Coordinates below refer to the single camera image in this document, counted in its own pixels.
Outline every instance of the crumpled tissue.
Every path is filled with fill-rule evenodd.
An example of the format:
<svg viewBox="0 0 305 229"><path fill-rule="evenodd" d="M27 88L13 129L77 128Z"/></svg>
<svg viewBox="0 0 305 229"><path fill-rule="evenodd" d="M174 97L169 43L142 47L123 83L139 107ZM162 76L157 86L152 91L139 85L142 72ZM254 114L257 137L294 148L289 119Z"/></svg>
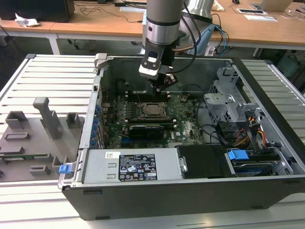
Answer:
<svg viewBox="0 0 305 229"><path fill-rule="evenodd" d="M16 14L16 13L15 13L15 15L16 15L15 22L17 22L20 26L27 28L28 26L40 25L36 19L23 18L23 17L18 16L18 14Z"/></svg>

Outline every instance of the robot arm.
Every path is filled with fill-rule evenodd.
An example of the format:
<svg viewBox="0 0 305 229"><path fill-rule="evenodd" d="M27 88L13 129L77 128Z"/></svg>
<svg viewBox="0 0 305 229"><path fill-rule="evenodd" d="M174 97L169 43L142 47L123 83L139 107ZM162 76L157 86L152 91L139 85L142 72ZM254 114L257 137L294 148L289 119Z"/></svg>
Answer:
<svg viewBox="0 0 305 229"><path fill-rule="evenodd" d="M173 72L172 63L175 52L179 50L176 48L179 45L179 39L183 37L182 34L185 36L186 33L189 33L185 24L180 23L181 16L198 39L197 27L200 31L205 31L212 23L210 12L213 1L189 0L190 14L188 14L186 9L182 11L183 0L147 0L145 55L139 72L141 76L151 81L157 92L178 82L178 79L171 74ZM208 42L210 37L207 36L205 40ZM201 47L205 48L207 42L203 41ZM188 37L180 45L190 47Z"/></svg>

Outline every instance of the laptop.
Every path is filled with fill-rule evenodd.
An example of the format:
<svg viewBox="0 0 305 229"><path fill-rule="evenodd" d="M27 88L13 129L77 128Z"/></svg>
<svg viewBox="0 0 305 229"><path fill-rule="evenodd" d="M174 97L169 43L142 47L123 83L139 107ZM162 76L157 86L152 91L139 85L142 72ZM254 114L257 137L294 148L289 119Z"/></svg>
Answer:
<svg viewBox="0 0 305 229"><path fill-rule="evenodd" d="M250 4L256 10L284 12L293 0L263 0L261 4Z"/></svg>

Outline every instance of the white paper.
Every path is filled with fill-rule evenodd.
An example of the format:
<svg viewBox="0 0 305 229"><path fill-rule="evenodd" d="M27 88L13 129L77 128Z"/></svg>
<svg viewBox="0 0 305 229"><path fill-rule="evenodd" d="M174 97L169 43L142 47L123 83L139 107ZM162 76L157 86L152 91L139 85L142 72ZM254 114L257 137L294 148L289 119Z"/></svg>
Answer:
<svg viewBox="0 0 305 229"><path fill-rule="evenodd" d="M253 20L253 21L277 21L273 17L268 16L254 16L254 15L244 15L247 19Z"/></svg>
<svg viewBox="0 0 305 229"><path fill-rule="evenodd" d="M137 13L145 13L146 9L140 9L135 7L129 7L129 6L121 6L120 11L122 12L137 12Z"/></svg>
<svg viewBox="0 0 305 229"><path fill-rule="evenodd" d="M23 17L20 17L16 13L15 13L15 15L16 15L15 22L17 22L20 26L27 28L28 26L40 25L36 19L23 18Z"/></svg>

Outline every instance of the gray 3d-printed holder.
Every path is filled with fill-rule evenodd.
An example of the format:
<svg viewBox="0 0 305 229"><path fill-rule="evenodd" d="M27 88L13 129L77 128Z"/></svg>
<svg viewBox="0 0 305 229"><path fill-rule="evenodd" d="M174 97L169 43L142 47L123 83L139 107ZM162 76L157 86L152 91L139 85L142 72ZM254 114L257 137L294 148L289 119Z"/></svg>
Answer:
<svg viewBox="0 0 305 229"><path fill-rule="evenodd" d="M76 159L84 118L77 113L58 118L49 110L48 98L35 101L42 120L27 119L21 111L8 115L9 126L0 140L0 182L58 179L60 165Z"/></svg>
<svg viewBox="0 0 305 229"><path fill-rule="evenodd" d="M22 129L21 122L26 120L22 111L11 111L5 119L11 129Z"/></svg>

